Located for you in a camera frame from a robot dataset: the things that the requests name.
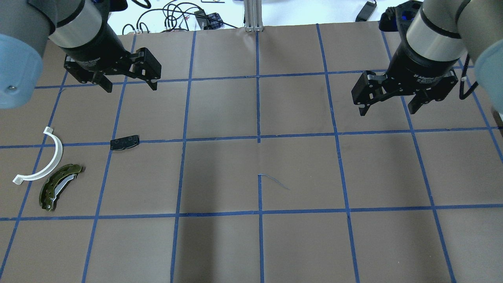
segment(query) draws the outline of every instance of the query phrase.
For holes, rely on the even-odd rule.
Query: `metal post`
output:
[[[244,21],[246,31],[263,31],[262,0],[244,0]]]

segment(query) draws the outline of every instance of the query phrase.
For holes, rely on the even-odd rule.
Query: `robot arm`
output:
[[[353,88],[360,115],[393,96],[414,95],[411,114],[430,101],[444,100],[458,82],[452,66],[466,49],[480,85],[503,113],[503,1],[408,1],[389,8],[379,28],[398,31],[402,42],[384,75],[365,71]]]
[[[64,67],[79,82],[112,91],[105,75],[126,75],[157,89],[161,65],[147,48],[131,54],[107,24],[125,0],[0,1],[0,108],[25,104],[42,72],[47,37],[67,54]]]

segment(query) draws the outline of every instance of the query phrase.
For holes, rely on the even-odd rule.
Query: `dark green curved object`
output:
[[[47,211],[54,210],[59,194],[80,172],[82,172],[82,166],[79,164],[67,164],[56,170],[42,186],[38,204]]]

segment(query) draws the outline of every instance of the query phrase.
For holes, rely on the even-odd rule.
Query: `white background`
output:
[[[192,2],[204,9],[206,14],[217,12],[222,20],[231,25],[242,27],[244,8],[242,1],[220,0],[224,3],[201,3],[201,0],[177,0],[174,3]],[[162,8],[169,0],[150,0],[152,8]],[[367,0],[262,0],[262,20],[264,26],[293,26],[325,23],[354,22],[356,16],[365,5]],[[369,21],[378,21],[381,14],[388,8],[397,6],[406,0],[377,0],[377,8],[369,18]],[[122,12],[114,12],[108,23],[115,33],[122,34],[125,24],[136,26],[138,17],[146,9],[128,0],[128,9]],[[164,30],[164,15],[162,11],[150,12],[141,19],[151,32]],[[189,29],[196,28],[194,16],[190,16]]]

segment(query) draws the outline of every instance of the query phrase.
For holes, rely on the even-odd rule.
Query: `white plastic arc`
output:
[[[45,127],[44,134],[50,136],[54,140],[54,144],[56,145],[56,149],[54,151],[54,156],[51,159],[51,162],[47,164],[47,166],[40,170],[39,172],[25,176],[25,175],[17,175],[14,180],[12,180],[15,184],[21,185],[23,181],[34,181],[38,180],[40,178],[43,178],[47,176],[49,173],[58,166],[59,161],[61,160],[61,156],[63,155],[63,145],[61,144],[61,141],[58,139],[57,136],[52,134],[53,129],[50,127]]]

